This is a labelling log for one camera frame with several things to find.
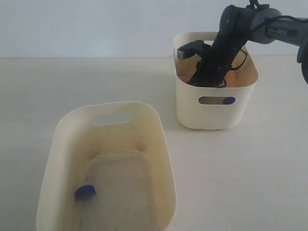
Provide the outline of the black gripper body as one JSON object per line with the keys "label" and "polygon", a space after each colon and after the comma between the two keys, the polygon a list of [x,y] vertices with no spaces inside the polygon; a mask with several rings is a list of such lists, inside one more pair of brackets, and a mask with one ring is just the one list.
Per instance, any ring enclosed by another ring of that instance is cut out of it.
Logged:
{"label": "black gripper body", "polygon": [[244,38],[216,38],[208,55],[201,59],[195,74],[191,77],[190,85],[218,87],[224,82],[233,60],[246,43],[247,39]]}

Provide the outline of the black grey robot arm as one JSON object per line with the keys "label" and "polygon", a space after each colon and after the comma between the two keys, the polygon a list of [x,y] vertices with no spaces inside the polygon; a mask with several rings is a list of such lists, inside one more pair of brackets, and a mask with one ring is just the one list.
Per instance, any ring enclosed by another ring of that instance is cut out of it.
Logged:
{"label": "black grey robot arm", "polygon": [[282,15],[267,4],[251,3],[245,8],[227,6],[220,18],[219,31],[206,56],[188,81],[196,87],[224,87],[232,62],[248,42],[269,44],[278,40],[299,47],[297,62],[308,78],[308,20]]}

